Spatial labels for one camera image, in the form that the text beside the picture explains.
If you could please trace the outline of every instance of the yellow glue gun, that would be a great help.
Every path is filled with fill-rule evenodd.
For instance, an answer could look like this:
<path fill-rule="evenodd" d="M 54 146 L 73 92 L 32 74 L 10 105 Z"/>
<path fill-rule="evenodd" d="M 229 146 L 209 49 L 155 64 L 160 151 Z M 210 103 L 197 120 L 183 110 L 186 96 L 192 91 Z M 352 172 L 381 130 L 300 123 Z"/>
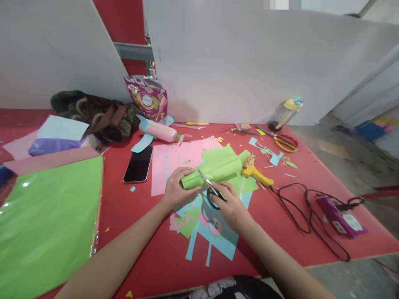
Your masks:
<path fill-rule="evenodd" d="M 268 179 L 267 177 L 263 176 L 259 171 L 257 171 L 254 163 L 255 156 L 253 154 L 250 154 L 247 158 L 245 158 L 245 162 L 241 170 L 241 175 L 245 177 L 253 176 L 266 187 L 273 185 L 274 181 L 272 179 Z"/>

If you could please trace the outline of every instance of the snack bag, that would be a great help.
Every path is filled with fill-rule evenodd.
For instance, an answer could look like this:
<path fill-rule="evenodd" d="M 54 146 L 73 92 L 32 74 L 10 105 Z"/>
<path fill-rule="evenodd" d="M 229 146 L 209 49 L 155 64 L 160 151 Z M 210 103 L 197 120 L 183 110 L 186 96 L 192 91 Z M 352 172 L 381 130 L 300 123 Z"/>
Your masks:
<path fill-rule="evenodd" d="M 133 103 L 144 113 L 145 118 L 155 122 L 167 115 L 166 90 L 151 76 L 124 77 Z"/>

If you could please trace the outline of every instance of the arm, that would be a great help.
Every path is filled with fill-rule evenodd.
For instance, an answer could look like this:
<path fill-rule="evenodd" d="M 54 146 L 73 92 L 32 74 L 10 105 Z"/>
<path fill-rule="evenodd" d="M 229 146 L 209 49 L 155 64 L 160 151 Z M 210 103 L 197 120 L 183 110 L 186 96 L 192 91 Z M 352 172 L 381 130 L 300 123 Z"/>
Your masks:
<path fill-rule="evenodd" d="M 227 200 L 211 195 L 223 219 L 257 253 L 286 298 L 335 298 L 253 220 L 231 184 L 212 184 Z"/>
<path fill-rule="evenodd" d="M 112 298 L 165 216 L 200 191 L 200 187 L 184 190 L 179 185 L 183 176 L 193 171 L 189 167 L 176 169 L 167 180 L 162 200 L 91 257 L 71 276 L 56 298 Z"/>

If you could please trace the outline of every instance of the phone screen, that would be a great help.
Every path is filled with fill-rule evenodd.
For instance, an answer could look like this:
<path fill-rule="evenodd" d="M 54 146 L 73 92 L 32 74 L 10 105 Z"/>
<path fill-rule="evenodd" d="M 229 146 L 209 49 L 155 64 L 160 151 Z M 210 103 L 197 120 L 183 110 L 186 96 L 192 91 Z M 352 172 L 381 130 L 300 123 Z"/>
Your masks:
<path fill-rule="evenodd" d="M 146 147 L 140 153 L 132 152 L 132 157 L 130 158 L 123 181 L 125 183 L 134 183 L 147 180 L 152 155 L 153 147 L 151 146 Z"/>

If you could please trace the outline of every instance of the power cord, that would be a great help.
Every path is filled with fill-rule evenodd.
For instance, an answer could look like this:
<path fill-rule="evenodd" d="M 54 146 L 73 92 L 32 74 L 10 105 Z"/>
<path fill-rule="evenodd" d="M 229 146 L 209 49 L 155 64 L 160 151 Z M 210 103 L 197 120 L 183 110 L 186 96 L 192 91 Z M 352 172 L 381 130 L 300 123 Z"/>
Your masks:
<path fill-rule="evenodd" d="M 302 186 L 303 188 L 305 188 L 305 191 L 304 191 L 304 194 L 303 194 L 303 195 L 304 195 L 304 199 L 305 199 L 305 202 L 306 202 L 306 206 L 307 206 L 308 209 L 310 210 L 309 219 L 306 218 L 305 213 L 304 213 L 300 208 L 298 208 L 298 206 L 297 206 L 296 204 L 294 204 L 294 203 L 293 203 L 292 201 L 290 201 L 288 198 L 286 198 L 286 197 L 284 197 L 284 196 L 281 195 L 281 191 L 282 191 L 282 190 L 284 190 L 284 189 L 286 189 L 286 188 L 288 188 L 288 187 L 294 186 L 294 185 L 299 185 L 299 186 Z M 361 204 L 363 204 L 363 203 L 365 202 L 365 200 L 364 200 L 363 198 L 361 198 L 361 197 L 354 197 L 354 198 L 349 199 L 347 203 L 344 203 L 343 201 L 341 201 L 341 200 L 337 199 L 336 197 L 333 197 L 333 196 L 331 196 L 331 195 L 329 195 L 329 194 L 327 194 L 327 193 L 324 193 L 324 192 L 321 192 L 321 191 L 317 191 L 317 190 L 308 189 L 304 184 L 301 184 L 301 183 L 293 183 L 293 184 L 289 184 L 289 185 L 287 185 L 287 186 L 281 187 L 281 188 L 278 190 L 278 193 L 273 189 L 272 186 L 269 186 L 269 188 L 270 188 L 270 190 L 271 190 L 275 195 L 277 195 L 278 198 L 281 200 L 282 204 L 283 204 L 284 207 L 286 208 L 287 212 L 289 213 L 290 217 L 291 217 L 292 220 L 294 221 L 295 225 L 296 225 L 301 231 L 303 231 L 303 232 L 306 233 L 306 234 L 310 234 L 310 233 L 312 233 L 312 230 L 314 230 L 314 232 L 317 234 L 317 236 L 324 242 L 324 244 L 326 244 L 326 246 L 328 247 L 328 249 L 329 249 L 332 253 L 334 253 L 334 255 L 335 255 L 336 257 L 338 257 L 340 260 L 342 260 L 342 261 L 344 261 L 344 262 L 349 262 L 349 261 L 350 261 L 350 255 L 349 255 L 349 253 L 345 250 L 345 248 L 344 248 L 342 245 L 340 245 L 340 243 L 338 243 L 337 241 L 335 241 L 334 238 L 327 232 L 327 230 L 326 230 L 326 228 L 325 228 L 325 226 L 324 226 L 323 220 L 322 220 L 322 219 L 320 218 L 320 216 L 313 210 L 313 208 L 312 208 L 312 206 L 311 206 L 311 204 L 310 204 L 310 201 L 309 201 L 309 199 L 308 199 L 308 193 L 309 193 L 309 192 L 316 192 L 316 193 L 318 193 L 318 194 L 323 194 L 323 195 L 326 195 L 326 196 L 328 196 L 328 197 L 331 197 L 332 199 L 335 199 L 336 201 L 338 201 L 338 202 L 341 203 L 340 205 L 337 205 L 337 206 L 336 206 L 340 211 L 347 211 L 347 210 L 349 210 L 349 209 L 353 210 L 353 208 L 355 208 L 355 207 L 357 207 L 357 206 L 359 206 L 359 205 L 361 205 Z M 290 211 L 290 209 L 287 207 L 285 201 L 288 202 L 288 203 L 290 203 L 291 205 L 293 205 L 294 208 L 296 208 L 296 209 L 299 211 L 299 213 L 301 214 L 301 216 L 303 217 L 303 219 L 305 220 L 305 222 L 306 222 L 306 224 L 307 224 L 307 226 L 308 226 L 307 228 L 303 228 L 303 227 L 301 227 L 301 226 L 299 225 L 298 221 L 295 219 L 294 215 L 292 214 L 292 212 Z M 344 252 L 345 255 L 346 255 L 346 258 L 342 258 L 334 249 L 332 249 L 331 246 L 327 243 L 326 239 L 324 239 L 324 238 L 321 236 L 321 234 L 319 234 L 319 232 L 315 229 L 315 225 L 314 225 L 314 222 L 313 222 L 313 221 L 314 221 L 314 217 L 313 217 L 313 216 L 317 217 L 317 219 L 319 220 L 319 222 L 320 222 L 320 224 L 321 224 L 321 226 L 322 226 L 322 228 L 323 228 L 325 234 L 328 236 L 328 238 L 331 239 L 335 244 L 337 244 L 337 245 L 343 250 L 343 252 Z"/>

